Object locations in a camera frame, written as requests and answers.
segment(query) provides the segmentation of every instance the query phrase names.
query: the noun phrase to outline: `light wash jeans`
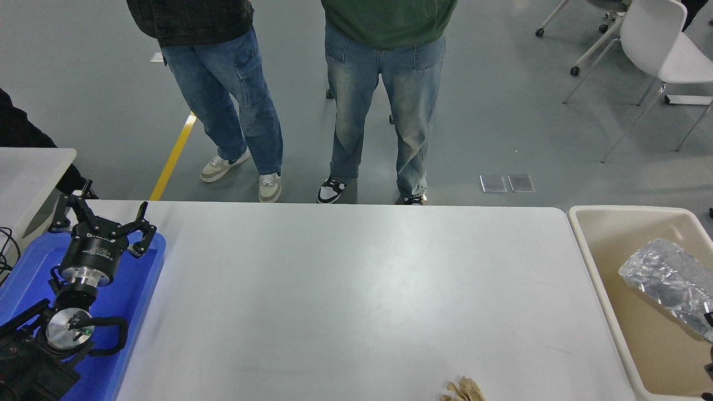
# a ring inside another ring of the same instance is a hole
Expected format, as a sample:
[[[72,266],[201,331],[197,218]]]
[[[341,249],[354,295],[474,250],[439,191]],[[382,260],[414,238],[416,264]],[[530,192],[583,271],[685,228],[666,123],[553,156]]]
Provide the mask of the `light wash jeans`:
[[[398,137],[396,185],[403,197],[426,192],[426,153],[445,44],[441,37],[415,47],[377,50],[327,24],[327,78],[337,102],[331,176],[347,184],[359,175],[364,120],[381,74]]]
[[[260,174],[282,166],[282,131],[262,75],[255,30],[240,38],[206,46],[161,49],[188,107],[226,160],[250,147]],[[230,98],[240,105],[238,118]]]

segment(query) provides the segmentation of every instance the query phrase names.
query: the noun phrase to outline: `blue tray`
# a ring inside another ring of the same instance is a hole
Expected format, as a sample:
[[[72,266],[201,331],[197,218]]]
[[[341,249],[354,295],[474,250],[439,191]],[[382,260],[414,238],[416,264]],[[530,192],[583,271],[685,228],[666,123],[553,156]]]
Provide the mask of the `blue tray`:
[[[140,233],[129,235],[131,243],[140,240]],[[7,281],[0,288],[0,324],[31,307],[42,298],[54,302],[47,280],[50,269],[58,265],[69,246],[68,233],[46,233],[32,241],[22,254]],[[121,257],[114,282],[99,287],[99,295],[89,313],[97,318],[121,316],[129,322],[126,347],[108,357],[85,357],[75,370],[82,376],[62,397],[70,401],[112,401],[116,399],[129,357],[138,337],[153,289],[163,266],[166,241],[156,233],[148,251],[135,259],[127,252]],[[92,336],[96,348],[116,344],[115,328],[97,328]]]

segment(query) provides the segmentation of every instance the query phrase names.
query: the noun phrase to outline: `gray floor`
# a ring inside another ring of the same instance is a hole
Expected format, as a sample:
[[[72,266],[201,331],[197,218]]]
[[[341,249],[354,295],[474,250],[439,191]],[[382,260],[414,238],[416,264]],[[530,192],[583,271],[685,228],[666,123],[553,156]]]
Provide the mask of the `gray floor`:
[[[461,0],[447,50],[429,153],[431,205],[620,204],[686,208],[713,232],[713,117],[674,152],[700,106],[657,104],[609,163],[600,157],[626,125],[647,77],[620,49],[569,104],[575,60],[599,37],[604,12],[572,1],[534,35],[560,0]],[[312,203],[329,172],[334,104],[324,99],[324,13],[317,0],[254,0],[255,28],[284,133],[281,201]],[[708,6],[689,35],[713,56]],[[0,3],[0,87],[107,199],[148,199],[189,113],[154,39],[123,1],[8,0]],[[670,93],[711,94],[709,86]],[[378,87],[366,122],[357,185],[344,203],[398,198],[396,136]],[[222,180],[199,181],[215,147],[197,123],[163,200],[257,201],[250,163]],[[535,193],[483,193],[481,174],[530,174]]]

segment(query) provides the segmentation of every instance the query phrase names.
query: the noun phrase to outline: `white table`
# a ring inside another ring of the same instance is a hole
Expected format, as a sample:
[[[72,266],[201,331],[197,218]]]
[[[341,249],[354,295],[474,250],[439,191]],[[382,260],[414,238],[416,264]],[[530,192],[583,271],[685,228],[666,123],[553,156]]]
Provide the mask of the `white table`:
[[[0,147],[0,227],[11,228],[19,242],[76,156],[70,148]]]
[[[126,223],[139,202],[89,205]],[[167,250],[119,400],[435,401],[461,376],[493,401],[634,400],[560,210],[152,202],[147,218]]]

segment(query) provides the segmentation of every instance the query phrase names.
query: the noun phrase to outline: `yellow floor line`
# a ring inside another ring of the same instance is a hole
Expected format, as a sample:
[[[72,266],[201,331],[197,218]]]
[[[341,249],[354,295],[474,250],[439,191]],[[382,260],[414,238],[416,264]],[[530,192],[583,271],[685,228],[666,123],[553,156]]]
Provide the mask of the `yellow floor line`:
[[[178,157],[183,151],[183,146],[185,146],[185,142],[188,140],[188,136],[190,135],[190,132],[193,129],[193,124],[195,124],[195,114],[191,113],[185,121],[185,125],[183,126],[183,129],[181,130],[180,135],[178,136],[178,140],[173,146],[173,150],[171,151],[170,156],[168,156],[168,160],[166,161],[165,166],[163,166],[161,176],[158,177],[156,186],[153,187],[153,192],[151,193],[151,197],[149,197],[148,200],[160,201],[161,195],[163,195],[163,190],[166,189],[168,179],[171,178],[171,174],[173,173],[173,168],[176,166]]]

